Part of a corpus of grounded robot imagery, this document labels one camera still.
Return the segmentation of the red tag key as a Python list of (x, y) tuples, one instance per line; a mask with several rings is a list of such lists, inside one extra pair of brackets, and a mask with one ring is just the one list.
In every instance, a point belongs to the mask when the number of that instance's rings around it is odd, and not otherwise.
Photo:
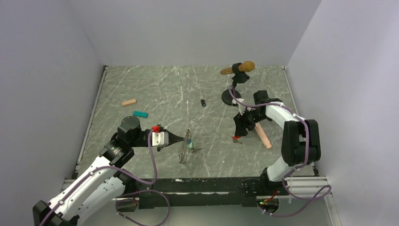
[(233, 136), (232, 137), (233, 143), (242, 144), (242, 142), (239, 140), (240, 138), (241, 138), (241, 136)]

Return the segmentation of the green tag key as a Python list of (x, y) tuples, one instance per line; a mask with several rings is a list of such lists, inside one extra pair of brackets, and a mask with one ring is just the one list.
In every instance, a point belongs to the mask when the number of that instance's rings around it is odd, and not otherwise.
[(194, 147), (193, 142), (191, 141), (191, 142), (189, 142), (189, 143), (187, 144), (187, 149), (188, 149), (191, 153), (195, 153), (195, 152), (197, 152), (197, 151), (200, 151), (202, 148)]

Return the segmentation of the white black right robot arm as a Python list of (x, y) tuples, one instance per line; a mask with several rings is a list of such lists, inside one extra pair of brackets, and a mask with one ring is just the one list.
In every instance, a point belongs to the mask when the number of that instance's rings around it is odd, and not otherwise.
[(247, 136), (255, 125), (263, 120), (275, 122), (283, 130), (281, 156), (266, 168), (267, 178), (260, 182), (260, 191), (272, 195), (278, 189), (277, 182), (291, 175), (321, 157), (319, 127), (315, 120), (307, 120), (287, 107), (282, 100), (270, 98), (265, 90), (254, 93), (254, 105), (247, 105), (242, 98), (236, 98), (234, 90), (229, 93), (232, 105), (239, 112), (234, 116), (235, 133), (233, 141)]

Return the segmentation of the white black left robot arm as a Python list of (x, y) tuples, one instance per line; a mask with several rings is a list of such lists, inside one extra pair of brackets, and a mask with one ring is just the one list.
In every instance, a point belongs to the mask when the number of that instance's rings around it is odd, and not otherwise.
[[(125, 117), (116, 133), (100, 151), (91, 165), (74, 182), (50, 201), (37, 202), (33, 211), (36, 226), (77, 226), (101, 202), (118, 196), (128, 198), (139, 193), (137, 186), (150, 188), (156, 183), (158, 172), (152, 148), (163, 147), (186, 141), (161, 125), (142, 130), (139, 118)], [(152, 161), (154, 176), (146, 181), (123, 169), (123, 165), (134, 156), (135, 147), (147, 147)]]

